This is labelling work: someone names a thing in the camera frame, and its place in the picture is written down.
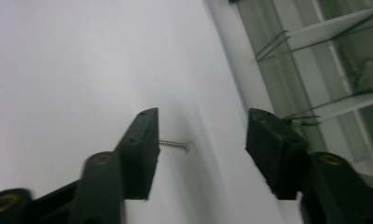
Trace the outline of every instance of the white wall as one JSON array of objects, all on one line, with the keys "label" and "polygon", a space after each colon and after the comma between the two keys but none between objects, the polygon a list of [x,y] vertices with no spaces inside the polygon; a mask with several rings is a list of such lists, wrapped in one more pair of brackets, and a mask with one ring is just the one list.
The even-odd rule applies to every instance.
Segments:
[{"label": "white wall", "polygon": [[0,190],[42,196],[159,107],[150,200],[129,223],[282,223],[244,151],[246,113],[199,0],[0,0]]},{"label": "white wall", "polygon": [[273,112],[237,4],[230,4],[228,0],[205,0],[205,3],[224,46],[244,107]]}]

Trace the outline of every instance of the glass shelf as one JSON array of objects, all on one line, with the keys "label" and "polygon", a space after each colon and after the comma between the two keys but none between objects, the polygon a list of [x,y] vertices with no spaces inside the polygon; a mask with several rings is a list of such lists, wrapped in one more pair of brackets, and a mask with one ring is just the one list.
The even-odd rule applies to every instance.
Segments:
[{"label": "glass shelf", "polygon": [[363,1],[339,0],[346,8],[336,11],[329,0],[243,0],[238,9],[275,114],[311,152],[373,175],[373,0]]}]

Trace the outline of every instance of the round hole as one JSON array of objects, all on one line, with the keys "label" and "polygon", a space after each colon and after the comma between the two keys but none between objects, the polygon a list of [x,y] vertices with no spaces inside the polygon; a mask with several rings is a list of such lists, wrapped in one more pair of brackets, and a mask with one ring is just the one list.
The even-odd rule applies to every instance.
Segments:
[{"label": "round hole", "polygon": [[341,165],[343,163],[341,160],[331,155],[324,155],[320,159],[330,165]]},{"label": "round hole", "polygon": [[19,196],[17,194],[8,194],[0,197],[0,212],[6,211],[8,208],[15,205]]},{"label": "round hole", "polygon": [[93,159],[93,163],[95,165],[104,165],[109,163],[112,160],[111,156],[108,155],[101,155]]}]

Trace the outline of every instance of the clamp jaw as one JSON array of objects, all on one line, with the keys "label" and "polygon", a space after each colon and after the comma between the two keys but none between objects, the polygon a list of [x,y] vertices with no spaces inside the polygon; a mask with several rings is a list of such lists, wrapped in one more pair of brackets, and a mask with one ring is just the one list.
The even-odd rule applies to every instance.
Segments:
[{"label": "clamp jaw", "polygon": [[279,200],[303,194],[309,224],[373,224],[373,189],[340,156],[315,152],[273,114],[250,109],[246,150]]},{"label": "clamp jaw", "polygon": [[27,189],[0,192],[0,223],[124,223],[123,201],[147,200],[159,156],[158,109],[137,115],[114,151],[89,157],[80,179],[33,200]]}]

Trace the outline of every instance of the screw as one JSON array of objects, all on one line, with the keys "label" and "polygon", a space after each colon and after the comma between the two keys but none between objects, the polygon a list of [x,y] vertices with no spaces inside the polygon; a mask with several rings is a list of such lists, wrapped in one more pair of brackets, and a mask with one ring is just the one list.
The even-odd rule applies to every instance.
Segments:
[{"label": "screw", "polygon": [[161,145],[168,146],[168,147],[182,147],[186,153],[190,151],[190,143],[177,143],[177,142],[162,141],[162,140],[159,140],[159,143]]}]

